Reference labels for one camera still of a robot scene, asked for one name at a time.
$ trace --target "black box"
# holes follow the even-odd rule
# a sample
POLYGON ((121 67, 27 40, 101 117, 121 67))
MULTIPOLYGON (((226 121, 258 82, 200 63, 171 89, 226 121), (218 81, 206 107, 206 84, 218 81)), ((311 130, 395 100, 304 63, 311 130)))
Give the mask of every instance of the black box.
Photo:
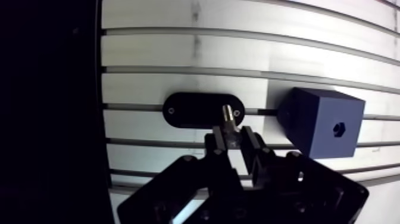
POLYGON ((277 119, 287 138, 311 158, 352 157, 365 102, 337 91, 293 88, 277 119))

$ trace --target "white panel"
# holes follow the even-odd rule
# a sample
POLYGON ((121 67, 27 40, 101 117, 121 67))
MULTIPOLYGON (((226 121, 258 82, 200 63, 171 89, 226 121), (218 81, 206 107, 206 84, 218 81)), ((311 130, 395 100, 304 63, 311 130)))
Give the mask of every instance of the white panel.
MULTIPOLYGON (((160 148, 131 145, 107 145, 110 169, 134 170, 140 172, 161 172, 176 159, 183 155, 203 158, 203 149, 193 148, 160 148)), ((240 175, 247 175, 242 153, 239 150, 229 150, 231 164, 240 175)))
POLYGON ((399 224, 400 181, 368 187, 370 196, 355 224, 399 224))
POLYGON ((201 27, 247 30, 296 36, 386 57, 394 56, 394 37, 391 35, 339 18, 281 5, 232 0, 198 0, 193 1, 192 5, 185 0, 108 1, 112 3, 104 3, 103 28, 201 27))
POLYGON ((365 0, 291 0, 344 13, 394 30, 393 8, 379 1, 365 0))
POLYGON ((353 181, 366 181, 366 180, 384 178, 387 176, 394 176, 399 174, 400 174, 400 167, 396 167, 396 168, 375 170, 369 172, 350 173, 344 176, 346 176, 349 179, 352 179, 353 181))
POLYGON ((268 70, 269 52, 270 42, 244 38, 193 35, 102 37, 103 66, 198 66, 268 70))
POLYGON ((382 141, 395 142, 400 139, 399 122, 385 122, 383 125, 382 141))
POLYGON ((201 74, 103 74, 102 85, 104 103, 163 104, 172 93, 192 91, 233 94, 246 108, 267 109, 276 109, 295 86, 330 89, 363 99, 364 114, 400 116, 400 95, 315 83, 201 74))
POLYGON ((271 45, 270 71, 400 88, 400 67, 341 52, 288 43, 271 45))
POLYGON ((175 92, 232 94, 246 108, 264 108, 267 79, 187 74, 103 74, 103 102, 163 104, 175 92))
MULTIPOLYGON (((203 142, 204 135, 211 133, 172 127, 160 112, 105 110, 104 120, 107 138, 203 142)), ((275 117, 247 115, 240 125, 260 133, 267 144, 290 144, 275 117)), ((364 120, 358 142, 400 141, 396 130, 400 130, 400 122, 364 120)))
POLYGON ((103 66, 190 66, 191 35, 103 36, 103 66))
POLYGON ((400 67, 308 46, 193 35, 104 36, 103 66, 198 66, 275 71, 400 88, 400 67))
POLYGON ((357 148, 353 157, 323 158, 319 163, 334 169, 358 169, 400 163, 400 146, 357 148))
MULTIPOLYGON (((161 172, 173 161, 183 155, 204 156, 201 149, 157 148, 129 145, 107 145, 111 169, 134 170, 140 172, 161 172)), ((278 156, 285 157, 289 151, 275 150, 278 156)), ((247 169, 240 150, 230 150, 229 159, 239 175, 247 175, 247 169)), ((319 163, 333 169, 360 169, 400 163, 400 147, 357 148, 353 157, 318 159, 319 163)))
POLYGON ((191 5, 182 0, 102 1, 102 28, 190 27, 191 5))
POLYGON ((296 36, 393 57, 394 37, 346 20, 254 1, 200 1, 198 27, 296 36))
POLYGON ((284 80, 270 80, 268 83, 267 109, 275 109, 281 100, 293 87, 329 89, 365 101, 364 114, 400 116, 400 95, 385 92, 369 91, 365 89, 344 86, 332 86, 315 83, 294 82, 284 80))
MULTIPOLYGON (((160 112, 105 110, 104 121, 107 138, 204 142, 204 135, 211 133, 211 130, 172 127, 160 112)), ((240 125, 249 125, 254 132, 262 133, 263 121, 263 116, 245 116, 240 125)))
POLYGON ((200 67, 268 70, 270 43, 255 39, 199 36, 200 67))

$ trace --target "slotted wall panel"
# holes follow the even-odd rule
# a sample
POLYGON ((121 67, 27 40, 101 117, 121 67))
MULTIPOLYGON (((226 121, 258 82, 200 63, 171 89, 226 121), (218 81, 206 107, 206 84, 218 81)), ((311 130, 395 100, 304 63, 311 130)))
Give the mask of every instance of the slotted wall panel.
MULTIPOLYGON (((276 118, 260 112, 276 110, 295 86, 365 101, 354 156, 318 162, 355 181, 400 175, 394 5, 400 3, 103 0, 101 85, 113 186, 139 187, 182 155, 204 156, 211 130, 178 129, 163 118, 162 105, 175 92, 236 95, 246 108, 240 125, 260 133, 278 155, 296 150, 276 118)), ((251 186, 240 151, 229 158, 242 185, 251 186)), ((115 207, 126 195, 111 196, 115 207)))

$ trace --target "black oval plate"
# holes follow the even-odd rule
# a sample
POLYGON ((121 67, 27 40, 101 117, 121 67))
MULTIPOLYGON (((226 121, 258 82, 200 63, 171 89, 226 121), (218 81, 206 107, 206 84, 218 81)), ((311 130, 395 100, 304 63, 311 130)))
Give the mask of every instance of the black oval plate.
POLYGON ((229 104, 236 125, 245 117, 245 107, 234 95, 178 92, 170 95, 162 107, 165 120, 174 127, 212 129, 224 122, 222 106, 229 104))

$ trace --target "dark background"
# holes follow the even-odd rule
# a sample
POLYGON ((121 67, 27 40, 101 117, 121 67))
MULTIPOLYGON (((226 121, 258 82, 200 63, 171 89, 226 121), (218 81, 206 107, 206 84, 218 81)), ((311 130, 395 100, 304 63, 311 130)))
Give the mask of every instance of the dark background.
POLYGON ((96 1, 4 1, 0 223, 112 223, 96 1))

